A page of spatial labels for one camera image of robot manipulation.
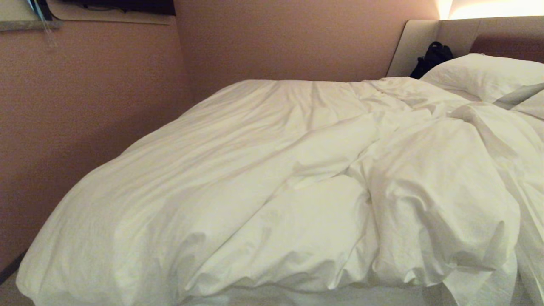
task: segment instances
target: white pillow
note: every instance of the white pillow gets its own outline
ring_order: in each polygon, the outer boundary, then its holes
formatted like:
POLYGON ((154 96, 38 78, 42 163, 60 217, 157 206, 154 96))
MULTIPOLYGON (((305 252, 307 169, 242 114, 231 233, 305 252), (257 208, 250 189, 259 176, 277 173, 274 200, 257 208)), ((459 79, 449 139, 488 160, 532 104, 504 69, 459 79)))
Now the white pillow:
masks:
POLYGON ((512 108, 544 120, 544 90, 512 108))
POLYGON ((471 53, 432 68, 421 80, 515 105, 544 89, 544 64, 471 53))

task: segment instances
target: black bag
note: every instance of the black bag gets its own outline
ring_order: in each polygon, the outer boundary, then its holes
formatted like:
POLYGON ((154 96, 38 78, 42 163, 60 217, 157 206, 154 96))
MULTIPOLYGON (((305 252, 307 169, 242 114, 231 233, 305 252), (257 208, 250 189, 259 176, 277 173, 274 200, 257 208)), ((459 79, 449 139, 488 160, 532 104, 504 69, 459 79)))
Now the black bag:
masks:
POLYGON ((453 59, 453 54, 449 47, 443 46, 438 41, 435 41, 429 46, 425 56, 417 58, 417 66, 410 77, 420 79, 434 66, 442 64, 450 59, 453 59))

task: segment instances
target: headboard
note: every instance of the headboard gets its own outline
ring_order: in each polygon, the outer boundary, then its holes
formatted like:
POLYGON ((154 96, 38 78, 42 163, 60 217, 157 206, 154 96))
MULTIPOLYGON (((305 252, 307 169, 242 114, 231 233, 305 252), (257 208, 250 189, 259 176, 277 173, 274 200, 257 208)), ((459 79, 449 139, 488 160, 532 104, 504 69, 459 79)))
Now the headboard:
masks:
POLYGON ((470 52, 544 63, 544 35, 482 34, 470 52))
POLYGON ((449 46, 454 57, 470 52, 543 62, 544 16, 459 20, 409 20, 387 76, 408 76, 435 40, 449 46))

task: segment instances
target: duvet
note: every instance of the duvet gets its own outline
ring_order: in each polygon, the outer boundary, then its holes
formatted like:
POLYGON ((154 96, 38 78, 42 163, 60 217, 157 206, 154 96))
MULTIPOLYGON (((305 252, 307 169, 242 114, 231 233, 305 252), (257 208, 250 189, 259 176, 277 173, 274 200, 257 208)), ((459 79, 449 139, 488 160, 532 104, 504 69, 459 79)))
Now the duvet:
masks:
POLYGON ((444 283, 467 305, 515 248, 538 256, 542 152, 517 116, 410 78, 240 82, 81 180, 17 286, 38 306, 166 306, 444 283))

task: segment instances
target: pink wall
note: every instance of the pink wall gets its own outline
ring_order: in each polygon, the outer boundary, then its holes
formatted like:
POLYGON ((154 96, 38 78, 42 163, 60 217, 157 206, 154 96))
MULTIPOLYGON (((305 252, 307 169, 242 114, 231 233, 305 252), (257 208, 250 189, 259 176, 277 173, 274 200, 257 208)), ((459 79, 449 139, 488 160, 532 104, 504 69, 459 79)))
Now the pink wall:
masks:
POLYGON ((172 24, 0 32, 0 271, 83 175, 191 106, 172 24))
POLYGON ((436 0, 176 0, 196 101, 251 79, 384 77, 404 24, 436 0))

